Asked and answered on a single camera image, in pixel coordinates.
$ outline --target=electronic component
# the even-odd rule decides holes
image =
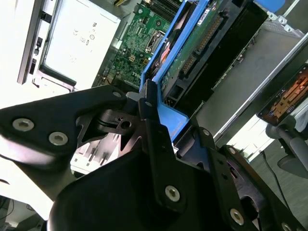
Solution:
[[[215,1],[204,10],[202,16],[197,23],[197,26],[190,34],[188,40],[185,42],[177,58],[171,64],[166,75],[161,79],[160,87],[163,94],[167,85],[173,84],[169,81],[170,79],[177,79],[179,75],[186,75],[189,72],[190,68],[197,60],[196,56],[194,56],[192,53],[195,50],[201,51],[204,49],[206,43],[214,34],[213,27],[217,29],[217,24],[220,24],[222,22],[222,17],[220,15],[217,15],[216,19],[214,19],[216,11],[222,2],[223,0]],[[214,24],[212,26],[209,26],[213,19],[215,20]]]
[[[258,117],[273,126],[279,125],[308,93],[308,65],[305,64],[258,113]]]
[[[88,89],[121,20],[89,0],[63,0],[57,13],[42,66]]]
[[[113,79],[112,84],[115,79],[121,79],[135,89],[139,88],[141,73],[169,25],[166,20],[144,5],[138,5],[108,73],[108,78]]]
[[[171,22],[180,7],[177,0],[152,0],[150,9],[168,22]]]
[[[129,60],[131,62],[133,62],[133,61],[135,61],[135,59],[136,59],[136,57],[133,54],[131,54],[130,57],[129,57]]]
[[[148,43],[148,45],[145,48],[146,53],[153,54],[158,45],[160,44],[160,41],[163,39],[165,33],[163,31],[155,31]]]

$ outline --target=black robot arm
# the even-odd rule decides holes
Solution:
[[[102,86],[2,109],[0,121],[2,157],[41,171],[67,166],[89,141],[121,135],[118,159],[58,195],[50,231],[304,230],[235,149],[218,149],[196,123],[176,157],[149,80],[138,100]]]

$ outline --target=screw hole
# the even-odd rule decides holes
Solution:
[[[225,179],[225,180],[227,180],[228,179],[228,177],[227,177],[227,175],[226,174],[221,174],[222,175],[222,177]]]
[[[122,129],[128,129],[130,126],[131,126],[131,123],[130,123],[129,121],[124,121],[124,122],[121,124],[121,128],[122,128]]]

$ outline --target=floor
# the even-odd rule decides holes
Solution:
[[[281,144],[278,141],[274,141],[265,149],[265,154],[269,165],[277,175],[283,194],[293,215],[308,230],[308,179],[292,175],[277,166],[277,162],[286,156],[284,149],[281,149]],[[282,201],[276,181],[266,167],[263,157],[256,157],[251,162],[251,166]]]

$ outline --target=gray metal panel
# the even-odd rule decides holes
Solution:
[[[261,29],[244,60],[227,74],[197,113],[199,125],[215,135],[299,40]]]

